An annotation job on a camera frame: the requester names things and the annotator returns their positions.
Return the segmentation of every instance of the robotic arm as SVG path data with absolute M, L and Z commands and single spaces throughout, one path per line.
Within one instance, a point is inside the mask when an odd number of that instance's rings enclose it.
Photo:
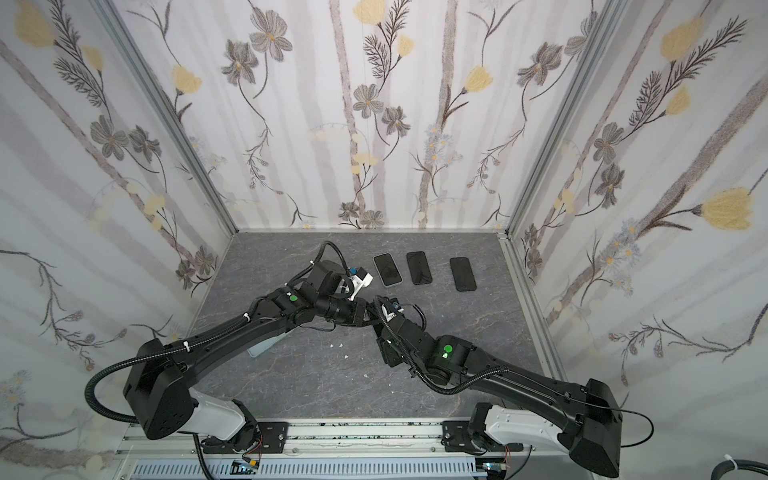
M 326 245 L 339 254 L 341 265 L 321 260 Z M 403 315 L 397 299 L 377 296 L 368 302 L 357 296 L 370 280 L 365 270 L 348 269 L 339 249 L 323 242 L 309 267 L 255 299 L 243 315 L 168 345 L 152 339 L 136 358 L 97 373 L 86 386 L 86 402 L 108 418 L 140 424 L 148 439 L 199 433 L 209 436 L 207 446 L 245 451 L 260 437 L 253 416 L 241 402 L 215 399 L 194 385 L 236 354 L 322 316 L 337 326 L 372 326 L 384 362 L 391 367 L 406 363 L 412 376 L 433 391 L 480 390 L 545 420 L 521 424 L 509 411 L 480 403 L 469 423 L 472 451 L 491 444 L 545 442 L 567 451 L 587 470 L 618 477 L 622 415 L 608 386 L 594 379 L 586 386 L 561 382 L 504 362 L 467 340 L 432 338 Z M 94 393 L 105 376 L 129 366 L 123 393 L 135 417 L 107 409 Z

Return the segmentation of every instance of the gray tabletop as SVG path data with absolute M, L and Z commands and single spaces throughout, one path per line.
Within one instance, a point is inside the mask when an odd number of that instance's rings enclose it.
M 541 373 L 501 246 L 494 233 L 239 233 L 220 266 L 194 325 L 206 330 L 242 313 L 255 296 L 286 282 L 314 258 L 323 240 L 334 242 L 350 267 L 362 266 L 374 280 L 362 290 L 397 296 L 426 312 L 429 333 L 452 334 L 501 359 Z M 413 285 L 406 253 L 423 250 L 433 282 Z M 373 257 L 391 253 L 403 282 L 385 288 Z M 449 259 L 468 257 L 477 280 L 474 292 L 457 292 Z M 337 260 L 326 249 L 324 258 Z M 415 312 L 409 318 L 419 321 Z M 313 325 L 328 327 L 320 319 Z M 256 359 L 242 353 L 195 387 L 220 398 L 237 398 L 257 418 L 450 417 L 469 416 L 477 402 L 500 400 L 465 390 L 442 396 L 404 365 L 382 361 L 371 327 L 331 333 L 295 329 Z

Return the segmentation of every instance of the smartphone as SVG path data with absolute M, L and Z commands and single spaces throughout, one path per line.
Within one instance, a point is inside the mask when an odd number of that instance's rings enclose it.
M 414 285 L 432 283 L 432 272 L 429 271 L 429 263 L 427 263 L 427 256 L 424 252 L 408 252 L 406 253 L 406 261 Z
M 453 283 L 459 292 L 474 292 L 478 289 L 478 285 L 475 283 L 475 274 L 472 273 L 472 266 L 469 265 L 469 258 L 451 258 L 450 264 L 451 272 L 453 272 Z
M 379 276 L 382 277 L 384 286 L 397 285 L 402 282 L 400 272 L 397 270 L 397 265 L 389 253 L 382 255 L 376 255 L 373 257 L 373 262 L 376 265 L 376 269 L 379 271 Z

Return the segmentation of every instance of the floral wallpaper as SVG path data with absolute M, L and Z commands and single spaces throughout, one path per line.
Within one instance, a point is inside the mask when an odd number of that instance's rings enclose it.
M 230 235 L 88 3 L 0 12 L 3 476 L 100 478 L 126 425 L 85 383 L 186 333 Z M 115 377 L 98 395 L 127 411 Z
M 241 228 L 505 228 L 603 2 L 117 0 Z
M 656 423 L 622 478 L 764 458 L 766 18 L 630 2 L 514 235 L 569 379 Z

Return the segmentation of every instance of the white cable tie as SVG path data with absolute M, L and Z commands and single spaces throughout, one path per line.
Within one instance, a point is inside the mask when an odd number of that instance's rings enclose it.
M 736 463 L 736 460 L 734 460 L 732 456 L 730 456 L 728 454 L 725 454 L 724 457 L 725 457 L 726 460 L 730 460 L 730 462 L 733 463 L 733 469 L 734 470 L 738 470 L 739 469 L 739 464 Z

